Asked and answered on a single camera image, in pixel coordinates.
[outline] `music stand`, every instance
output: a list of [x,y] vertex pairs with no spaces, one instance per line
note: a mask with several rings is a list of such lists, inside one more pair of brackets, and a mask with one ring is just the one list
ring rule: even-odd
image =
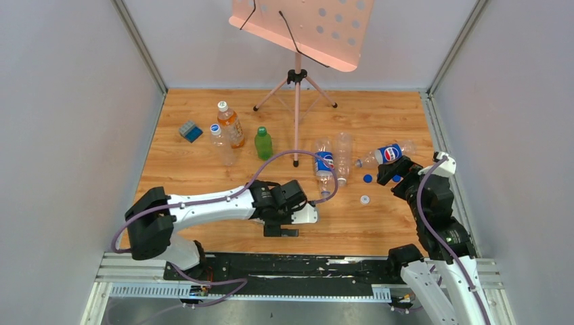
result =
[[[342,72],[357,68],[374,0],[232,0],[229,23],[295,52],[295,69],[257,105],[259,108],[286,83],[295,84],[295,143],[299,148],[301,81],[307,81],[336,108],[337,103],[301,68],[302,56]],[[294,154],[293,166],[299,165]]]

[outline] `robotic arm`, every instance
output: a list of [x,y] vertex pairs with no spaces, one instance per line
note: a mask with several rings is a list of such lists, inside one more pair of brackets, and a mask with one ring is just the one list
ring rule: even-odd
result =
[[[430,226],[460,260],[470,275],[474,288],[471,289],[461,267],[454,263],[451,253],[431,234],[419,214],[417,191],[422,178],[431,168],[422,168],[406,156],[389,165],[380,165],[377,183],[386,185],[394,175],[403,178],[392,189],[392,192],[409,204],[416,221],[419,242],[427,251],[430,259],[435,261],[437,271],[443,277],[448,289],[450,301],[431,277],[429,266],[413,244],[389,251],[391,262],[389,272],[394,276],[400,276],[410,286],[420,299],[433,324],[494,324],[478,278],[475,259],[477,254],[470,241],[470,235],[464,226],[452,216],[454,195],[450,190],[448,177],[454,174],[456,162],[444,152],[436,152],[433,159],[438,162],[443,157],[447,157],[448,160],[441,164],[432,175],[429,175],[428,181],[424,184],[420,198],[422,210]],[[477,297],[482,302],[486,317],[483,315],[484,312],[481,310]]]
[[[284,185],[254,181],[248,190],[237,195],[242,189],[240,186],[224,192],[181,196],[166,195],[163,187],[152,188],[126,212],[126,221],[150,208],[172,208],[150,213],[128,226],[132,258],[161,259],[189,269],[199,264],[203,251],[199,242],[177,235],[184,228],[214,221],[254,219],[264,224],[264,236],[285,237],[298,236],[299,231],[282,229],[281,225],[319,220],[317,208],[307,200],[296,180]],[[199,204],[186,204],[198,201]]]

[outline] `blue label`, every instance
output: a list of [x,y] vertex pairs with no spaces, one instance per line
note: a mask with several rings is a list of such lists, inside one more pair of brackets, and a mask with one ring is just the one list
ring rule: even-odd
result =
[[[320,151],[320,152],[316,152],[316,154],[318,156],[321,156],[326,161],[328,161],[331,168],[334,167],[334,165],[333,165],[333,154],[331,152]],[[327,167],[325,165],[325,163],[322,160],[315,158],[315,172],[317,173],[318,171],[331,171],[331,170],[329,169],[329,167]]]
[[379,148],[379,151],[383,164],[390,164],[403,156],[403,151],[398,144],[391,144],[390,146]]

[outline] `tripod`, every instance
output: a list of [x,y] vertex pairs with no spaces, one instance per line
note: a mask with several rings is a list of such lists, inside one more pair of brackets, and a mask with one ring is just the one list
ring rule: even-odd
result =
[[[333,101],[327,93],[319,87],[319,85],[311,79],[310,76],[307,75],[307,71],[305,69],[301,69],[301,53],[295,52],[295,69],[289,70],[287,72],[287,77],[283,79],[275,88],[273,88],[257,105],[253,106],[253,110],[256,112],[261,108],[261,106],[272,96],[274,95],[277,90],[279,90],[283,85],[289,85],[291,82],[295,83],[295,145],[294,149],[298,150],[299,148],[299,106],[301,104],[301,81],[306,79],[318,92],[323,96],[326,100],[331,103],[333,108],[337,108],[337,103]],[[319,96],[314,103],[305,111],[305,114],[308,113],[312,107],[317,103],[317,101],[321,98]],[[294,154],[293,157],[293,167],[299,166],[299,155]]]

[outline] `wood surface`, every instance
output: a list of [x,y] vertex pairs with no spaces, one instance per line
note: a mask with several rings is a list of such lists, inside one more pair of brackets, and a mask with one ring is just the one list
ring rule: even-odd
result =
[[[163,186],[167,194],[194,195],[219,192],[247,182],[262,164],[255,152],[257,127],[265,126],[273,139],[274,152],[293,148],[293,113],[272,97],[258,112],[253,106],[267,91],[256,90],[179,90],[171,89],[141,176],[136,200],[148,189]],[[313,107],[299,128],[300,148],[313,150],[319,137],[330,137],[339,131],[353,136],[353,160],[374,148],[412,139],[417,153],[411,158],[427,166],[432,163],[433,144],[418,93],[329,91],[338,103],[333,108],[324,99]],[[279,91],[288,105],[294,102],[290,90]],[[302,91],[304,112],[319,94]],[[210,143],[209,126],[217,122],[217,102],[226,100],[239,116],[246,136],[243,148],[235,149],[238,161],[224,167]],[[178,134],[178,128],[193,120],[204,134],[189,143]],[[272,162],[260,180],[286,183],[297,179],[309,199],[319,198],[313,174],[313,160],[300,156],[293,167],[292,157]],[[369,173],[376,179],[376,169],[351,171],[346,187],[330,201],[319,204],[319,222],[290,226],[299,229],[297,238],[265,238],[262,226],[253,221],[220,221],[182,230],[189,240],[199,240],[206,251],[297,253],[327,255],[387,255],[390,248],[418,244],[415,223],[405,201],[394,197],[392,185],[365,183]],[[360,198],[370,197],[362,205]],[[127,237],[123,246],[128,245]]]

